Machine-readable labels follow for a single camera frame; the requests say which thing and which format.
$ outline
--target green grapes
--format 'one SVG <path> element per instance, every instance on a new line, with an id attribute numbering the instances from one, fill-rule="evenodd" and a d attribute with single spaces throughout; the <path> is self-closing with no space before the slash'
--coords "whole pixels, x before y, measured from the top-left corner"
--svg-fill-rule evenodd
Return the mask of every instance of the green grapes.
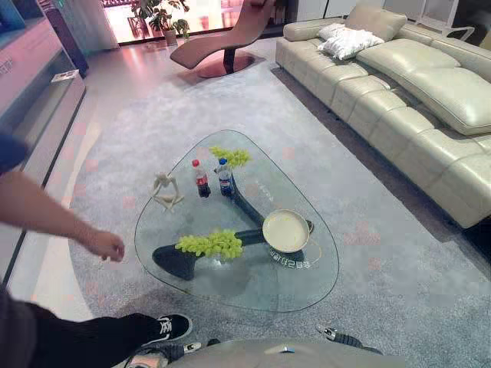
<path id="1" fill-rule="evenodd" d="M 217 158 L 227 159 L 231 169 L 235 169 L 238 166 L 244 166 L 251 160 L 251 155 L 247 149 L 235 149 L 233 151 L 223 149 L 222 147 L 214 146 L 210 147 L 209 151 Z"/>
<path id="2" fill-rule="evenodd" d="M 196 257 L 219 255 L 223 259 L 233 259 L 242 255 L 242 240 L 237 239 L 232 230 L 224 230 L 214 232 L 207 237 L 183 236 L 179 239 L 176 249 L 181 252 L 194 253 Z"/>

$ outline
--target black sneaker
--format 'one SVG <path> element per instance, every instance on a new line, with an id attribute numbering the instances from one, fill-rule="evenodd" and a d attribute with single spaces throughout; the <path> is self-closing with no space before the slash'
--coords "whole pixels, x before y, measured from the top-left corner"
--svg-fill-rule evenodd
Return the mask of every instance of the black sneaker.
<path id="1" fill-rule="evenodd" d="M 193 322 L 182 314 L 170 314 L 157 319 L 160 323 L 160 331 L 154 340 L 149 343 L 158 343 L 160 341 L 174 341 L 187 336 L 193 330 Z"/>

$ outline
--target white pillow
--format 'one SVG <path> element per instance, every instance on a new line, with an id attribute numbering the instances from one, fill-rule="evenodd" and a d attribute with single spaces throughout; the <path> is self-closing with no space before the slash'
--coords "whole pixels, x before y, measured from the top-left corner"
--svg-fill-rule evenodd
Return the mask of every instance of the white pillow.
<path id="1" fill-rule="evenodd" d="M 331 37 L 335 37 L 339 34 L 340 31 L 343 31 L 346 27 L 344 25 L 341 25 L 339 23 L 333 23 L 331 25 L 328 25 L 327 27 L 324 27 L 321 29 L 318 33 L 317 36 L 320 38 L 324 38 L 325 40 L 328 40 Z"/>
<path id="2" fill-rule="evenodd" d="M 334 55 L 339 60 L 346 60 L 354 58 L 358 52 L 365 48 L 383 43 L 383 39 L 374 36 L 369 31 L 344 28 L 336 36 L 320 44 L 318 50 Z"/>

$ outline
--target chaise lounge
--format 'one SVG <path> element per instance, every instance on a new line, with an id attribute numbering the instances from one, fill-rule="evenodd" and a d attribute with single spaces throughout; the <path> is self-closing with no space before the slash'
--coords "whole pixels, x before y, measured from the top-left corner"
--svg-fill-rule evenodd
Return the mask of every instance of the chaise lounge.
<path id="1" fill-rule="evenodd" d="M 224 50 L 223 62 L 200 70 L 200 77 L 221 77 L 240 71 L 254 62 L 252 57 L 236 57 L 236 50 L 253 44 L 268 24 L 275 0 L 245 0 L 236 26 L 220 36 L 197 38 L 177 48 L 170 58 L 194 69 L 205 58 Z"/>

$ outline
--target plastic bottle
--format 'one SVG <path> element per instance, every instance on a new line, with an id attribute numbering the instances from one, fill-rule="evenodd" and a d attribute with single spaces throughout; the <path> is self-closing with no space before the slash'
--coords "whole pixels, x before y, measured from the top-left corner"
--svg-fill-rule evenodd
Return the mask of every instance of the plastic bottle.
<path id="1" fill-rule="evenodd" d="M 218 174 L 218 179 L 220 181 L 220 191 L 223 196 L 230 197 L 232 196 L 232 172 L 229 169 L 229 165 L 227 165 L 226 159 L 218 160 L 220 166 L 216 170 Z"/>
<path id="2" fill-rule="evenodd" d="M 208 176 L 206 175 L 205 170 L 199 166 L 199 160 L 193 160 L 193 167 L 196 174 L 196 185 L 198 186 L 199 196 L 208 198 L 212 192 L 208 186 Z"/>

